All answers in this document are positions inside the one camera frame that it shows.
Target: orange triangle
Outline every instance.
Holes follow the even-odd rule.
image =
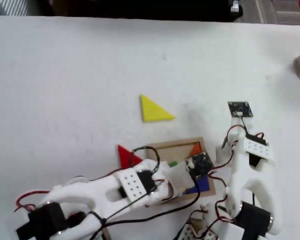
[[[192,150],[191,150],[191,152],[190,152],[190,154],[189,154],[189,158],[192,157],[192,156],[194,156],[194,155],[197,155],[197,154],[199,154],[199,153],[201,153],[201,152],[202,152],[201,144],[200,144],[200,142],[197,142],[197,143],[193,146],[193,148],[192,148]]]

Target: red triangle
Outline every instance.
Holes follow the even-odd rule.
[[[192,148],[192,150],[191,150],[191,152],[190,152],[190,154],[189,154],[189,158],[192,157],[192,156],[194,156],[194,155],[196,155],[196,154],[199,154],[199,153],[201,153],[201,152],[202,152],[201,144],[200,144],[200,142],[197,142],[197,143],[193,146],[193,148]]]
[[[129,159],[131,158],[131,152],[125,149],[124,147],[118,145],[120,164],[122,169],[130,168]],[[142,159],[136,155],[132,156],[132,164],[133,166],[141,163]]]

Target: perforated plate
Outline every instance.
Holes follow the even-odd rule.
[[[147,191],[134,168],[131,167],[125,170],[121,170],[117,174],[117,176],[127,197],[131,202],[147,194]]]
[[[203,239],[204,240],[216,240],[217,238],[218,238],[218,236],[216,234],[214,234],[212,231],[209,231],[208,234]],[[194,234],[192,233],[190,225],[186,224],[184,226],[182,232],[180,233],[178,240],[198,240],[198,238],[196,238],[194,236]]]
[[[246,137],[243,139],[243,150],[263,159],[274,159],[274,153],[270,147],[252,141]]]

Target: white 3d-printed part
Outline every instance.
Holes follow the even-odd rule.
[[[134,168],[127,168],[120,171],[117,174],[117,177],[130,202],[133,202],[147,194],[147,191]]]
[[[259,156],[263,159],[274,159],[274,153],[270,147],[262,145],[256,141],[252,141],[246,137],[243,139],[243,149],[244,151]]]

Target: yellow triangle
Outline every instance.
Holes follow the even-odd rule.
[[[147,98],[145,95],[141,95],[141,105],[143,121],[145,122],[171,120],[175,118],[175,116],[168,113],[158,104]]]

